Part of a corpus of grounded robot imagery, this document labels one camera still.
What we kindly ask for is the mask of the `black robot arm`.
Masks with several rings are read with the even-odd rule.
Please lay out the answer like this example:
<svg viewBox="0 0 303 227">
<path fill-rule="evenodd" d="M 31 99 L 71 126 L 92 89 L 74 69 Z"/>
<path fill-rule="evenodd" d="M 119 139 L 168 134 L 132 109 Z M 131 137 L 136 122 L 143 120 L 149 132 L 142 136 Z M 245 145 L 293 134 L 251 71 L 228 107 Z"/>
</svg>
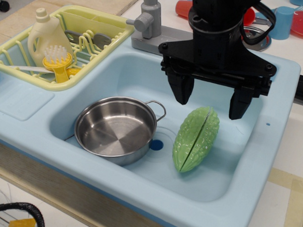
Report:
<svg viewBox="0 0 303 227">
<path fill-rule="evenodd" d="M 275 14 L 262 1 L 193 0 L 189 10 L 192 39 L 159 45 L 162 70 L 179 103 L 188 102 L 195 80 L 232 87 L 229 118 L 240 119 L 253 98 L 268 94 L 277 68 L 246 48 L 262 41 L 267 33 L 250 39 L 243 26 L 249 8 L 275 25 Z"/>
</svg>

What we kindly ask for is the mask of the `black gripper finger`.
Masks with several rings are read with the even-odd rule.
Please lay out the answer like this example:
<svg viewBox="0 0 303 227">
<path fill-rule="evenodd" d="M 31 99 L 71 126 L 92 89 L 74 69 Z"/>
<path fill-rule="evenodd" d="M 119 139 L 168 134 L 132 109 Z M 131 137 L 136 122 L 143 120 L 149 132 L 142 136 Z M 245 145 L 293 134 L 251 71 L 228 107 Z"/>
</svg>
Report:
<svg viewBox="0 0 303 227">
<path fill-rule="evenodd" d="M 235 88 L 231 97 L 229 118 L 241 119 L 253 99 L 253 89 L 243 86 Z"/>
<path fill-rule="evenodd" d="M 186 105 L 194 88 L 194 78 L 178 73 L 168 73 L 167 77 L 175 99 L 180 104 Z"/>
</svg>

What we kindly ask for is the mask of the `red plastic cup behind arm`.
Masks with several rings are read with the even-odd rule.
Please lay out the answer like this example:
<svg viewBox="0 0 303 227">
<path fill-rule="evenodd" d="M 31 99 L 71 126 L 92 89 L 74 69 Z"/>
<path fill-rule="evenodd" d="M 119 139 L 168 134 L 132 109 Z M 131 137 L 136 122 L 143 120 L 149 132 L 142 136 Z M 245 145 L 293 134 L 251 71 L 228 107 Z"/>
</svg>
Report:
<svg viewBox="0 0 303 227">
<path fill-rule="evenodd" d="M 243 18 L 243 25 L 249 26 L 251 25 L 256 18 L 256 13 L 252 8 L 247 9 L 244 18 Z"/>
</svg>

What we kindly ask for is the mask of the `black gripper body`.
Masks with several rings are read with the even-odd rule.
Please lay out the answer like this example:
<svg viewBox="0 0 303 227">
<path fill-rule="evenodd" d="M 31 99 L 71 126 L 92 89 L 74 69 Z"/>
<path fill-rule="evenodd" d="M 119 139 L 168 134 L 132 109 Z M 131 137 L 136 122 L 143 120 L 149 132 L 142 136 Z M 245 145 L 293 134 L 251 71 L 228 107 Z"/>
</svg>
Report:
<svg viewBox="0 0 303 227">
<path fill-rule="evenodd" d="M 165 42 L 158 48 L 166 75 L 178 73 L 227 87 L 252 87 L 255 97 L 268 95 L 277 72 L 272 63 L 247 50 L 241 40 L 231 49 L 199 46 L 194 41 Z"/>
</svg>

